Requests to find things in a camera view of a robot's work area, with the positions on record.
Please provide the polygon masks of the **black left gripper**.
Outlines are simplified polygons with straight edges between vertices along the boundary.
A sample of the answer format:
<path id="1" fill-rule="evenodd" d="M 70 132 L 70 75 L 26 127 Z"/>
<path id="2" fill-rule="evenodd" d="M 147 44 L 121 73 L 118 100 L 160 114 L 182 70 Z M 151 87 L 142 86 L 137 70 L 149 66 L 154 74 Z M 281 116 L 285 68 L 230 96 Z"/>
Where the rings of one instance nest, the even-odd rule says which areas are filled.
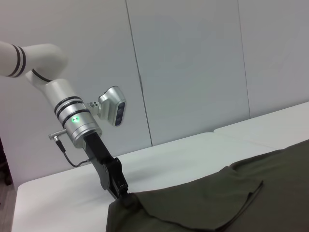
<path id="1" fill-rule="evenodd" d="M 128 193 L 128 184 L 122 172 L 122 164 L 114 158 L 94 132 L 84 137 L 84 151 L 98 173 L 100 184 L 115 199 L 119 199 L 124 207 L 131 207 L 136 203 L 135 195 Z"/>

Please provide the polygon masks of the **dark green t-shirt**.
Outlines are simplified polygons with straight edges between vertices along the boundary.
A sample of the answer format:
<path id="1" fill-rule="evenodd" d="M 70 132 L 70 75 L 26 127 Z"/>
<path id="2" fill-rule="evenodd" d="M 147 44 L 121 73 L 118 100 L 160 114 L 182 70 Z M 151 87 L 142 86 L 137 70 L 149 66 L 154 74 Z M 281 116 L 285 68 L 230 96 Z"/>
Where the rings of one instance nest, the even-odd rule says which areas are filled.
<path id="1" fill-rule="evenodd" d="M 132 194 L 110 204 L 106 232 L 309 232 L 309 140 Z"/>

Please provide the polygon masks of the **dark background furniture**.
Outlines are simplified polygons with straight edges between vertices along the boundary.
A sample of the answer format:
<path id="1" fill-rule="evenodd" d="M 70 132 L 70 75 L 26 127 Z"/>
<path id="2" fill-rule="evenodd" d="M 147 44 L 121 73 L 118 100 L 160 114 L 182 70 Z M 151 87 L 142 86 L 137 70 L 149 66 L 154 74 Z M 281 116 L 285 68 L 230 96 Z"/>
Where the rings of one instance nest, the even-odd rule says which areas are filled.
<path id="1" fill-rule="evenodd" d="M 3 144 L 0 138 L 0 172 L 4 173 L 4 183 L 9 186 L 13 183 L 11 172 L 9 169 L 9 165 L 7 162 L 7 158 L 4 152 Z"/>

